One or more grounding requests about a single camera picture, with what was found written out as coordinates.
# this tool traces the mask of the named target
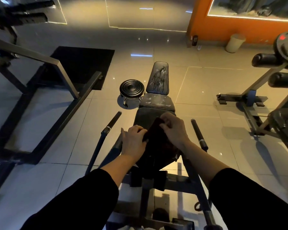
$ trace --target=orange wall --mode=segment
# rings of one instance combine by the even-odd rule
[[[288,22],[207,16],[212,0],[196,0],[187,35],[199,40],[228,41],[241,33],[248,43],[272,44],[276,37],[288,31]]]

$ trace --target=beige trash bin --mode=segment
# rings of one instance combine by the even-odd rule
[[[246,40],[245,36],[242,34],[233,34],[225,48],[227,52],[235,53],[238,51],[242,43]]]

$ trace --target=black sleeve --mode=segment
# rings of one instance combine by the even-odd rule
[[[219,171],[209,193],[229,230],[288,229],[288,204],[234,169]]]
[[[29,217],[21,230],[102,229],[118,196],[111,176],[102,169],[93,170]]]

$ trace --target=round black stool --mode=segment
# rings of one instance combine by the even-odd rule
[[[145,87],[142,82],[131,79],[124,81],[120,85],[119,92],[121,93],[121,97],[124,98],[124,106],[128,108],[126,100],[138,98],[141,101],[141,96],[143,93],[145,94]]]

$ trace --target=black rubber mat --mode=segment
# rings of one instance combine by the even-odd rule
[[[85,85],[96,71],[100,71],[103,77],[93,86],[93,89],[101,90],[113,55],[114,50],[59,46],[51,57],[61,62],[77,89],[81,89],[81,86]],[[47,64],[46,68],[46,72],[40,79],[61,84],[61,78],[54,67]]]

